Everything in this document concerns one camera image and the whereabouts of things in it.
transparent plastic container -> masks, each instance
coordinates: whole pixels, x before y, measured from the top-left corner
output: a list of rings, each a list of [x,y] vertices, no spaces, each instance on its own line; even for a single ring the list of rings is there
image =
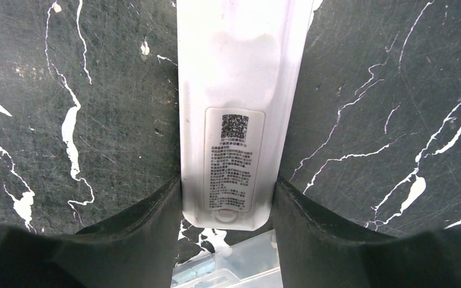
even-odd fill
[[[283,287],[274,230],[174,268],[171,287]]]

dark surface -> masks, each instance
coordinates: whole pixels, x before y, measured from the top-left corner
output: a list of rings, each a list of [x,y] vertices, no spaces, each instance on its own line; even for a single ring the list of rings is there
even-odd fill
[[[273,203],[284,287],[461,287],[461,229],[393,238],[338,216],[281,178]]]
[[[24,227],[28,218],[14,207],[29,206],[30,187],[30,225],[46,235],[116,214],[179,172],[175,5],[84,2],[91,84],[79,2],[57,3],[46,39],[51,2],[0,0],[0,105],[12,115],[0,112],[0,223]],[[80,101],[75,179],[61,134],[74,102],[52,64]],[[313,155],[291,183],[303,191],[316,175],[306,195],[339,215],[394,236],[447,227],[461,223],[459,131],[460,0],[323,1],[307,36],[282,176]],[[232,245],[253,234],[190,227],[176,259],[223,245],[207,235]]]
[[[0,226],[0,287],[170,287],[181,205],[177,177],[75,235]]]
[[[170,287],[181,221],[179,179],[75,235],[46,237],[1,225],[0,287]],[[270,241],[277,251],[271,253],[278,252],[284,287],[461,287],[461,229],[394,238],[342,218],[282,177],[273,203]],[[240,262],[239,253],[234,261],[232,255],[226,258],[230,270]],[[267,266],[270,260],[253,262]],[[197,287],[216,281],[203,278]]]

label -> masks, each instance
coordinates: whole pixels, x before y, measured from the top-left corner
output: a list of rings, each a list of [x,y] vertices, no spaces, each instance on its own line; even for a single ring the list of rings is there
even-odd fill
[[[248,212],[252,206],[265,115],[206,110],[204,207]]]

